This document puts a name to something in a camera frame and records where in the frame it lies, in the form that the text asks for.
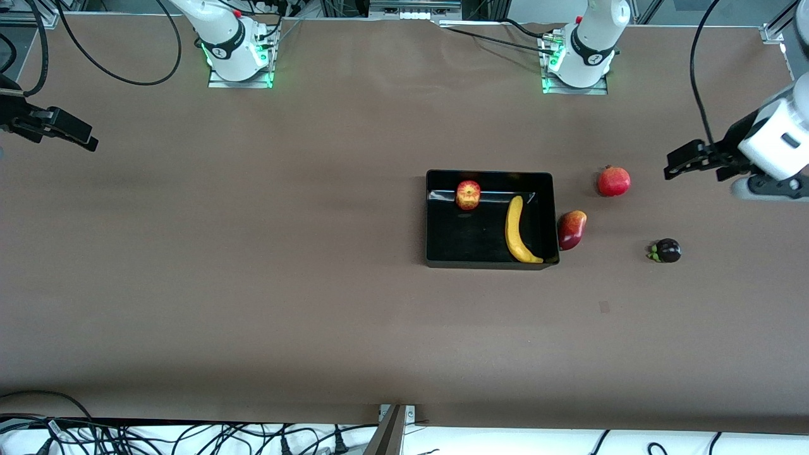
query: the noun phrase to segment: red apple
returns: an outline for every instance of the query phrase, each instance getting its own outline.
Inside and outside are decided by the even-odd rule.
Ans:
[[[481,202],[481,186],[476,181],[460,182],[455,192],[455,203],[463,210],[471,210]]]
[[[558,234],[559,249],[562,251],[572,249],[582,241],[584,225],[587,224],[587,215],[581,210],[574,210],[559,218]]]
[[[599,175],[599,193],[602,196],[621,196],[629,190],[629,172],[624,168],[607,166]]]

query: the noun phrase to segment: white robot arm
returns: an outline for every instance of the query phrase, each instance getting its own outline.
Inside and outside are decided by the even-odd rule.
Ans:
[[[809,53],[809,0],[801,0],[794,21]],[[733,182],[737,198],[809,202],[809,177],[802,174],[809,164],[809,73],[737,121],[713,146],[695,139],[667,159],[666,180],[708,169],[716,169],[719,181],[750,173]]]
[[[589,0],[581,21],[562,29],[565,52],[549,69],[571,87],[591,87],[609,71],[632,10],[626,0]]]
[[[200,36],[211,68],[222,79],[250,79],[269,64],[267,26],[219,2],[169,0]]]

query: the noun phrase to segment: brown table surface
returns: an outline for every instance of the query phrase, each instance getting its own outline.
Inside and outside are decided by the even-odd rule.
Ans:
[[[70,22],[130,78],[173,62],[165,18]],[[693,28],[629,28],[608,96],[551,96],[535,54],[420,21],[309,21],[275,88],[207,89],[178,25],[157,87],[49,33],[32,102],[100,147],[2,136],[0,389],[108,417],[351,422],[411,402],[442,425],[805,430],[807,208],[735,200],[711,172],[663,180],[704,135]],[[35,51],[25,87],[38,71]],[[718,137],[790,81],[754,28],[706,30],[697,72]],[[625,196],[594,193],[606,164]],[[432,168],[551,172],[587,234],[541,272],[428,268]],[[646,259],[666,236],[683,259]]]

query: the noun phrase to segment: black tray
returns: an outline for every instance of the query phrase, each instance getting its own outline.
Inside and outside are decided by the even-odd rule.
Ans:
[[[465,180],[481,186],[481,203],[473,210],[455,204],[455,190]],[[519,232],[542,264],[517,261],[506,245],[506,213],[516,196],[525,206]],[[542,270],[559,263],[553,178],[545,172],[427,172],[426,256],[430,267],[456,269]]]

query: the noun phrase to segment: yellow banana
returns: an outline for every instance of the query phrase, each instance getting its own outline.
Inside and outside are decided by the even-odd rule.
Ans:
[[[531,250],[523,243],[523,238],[519,236],[519,217],[523,214],[523,197],[514,196],[508,205],[508,215],[506,215],[506,243],[508,250],[520,262],[541,264],[542,258],[534,256]]]

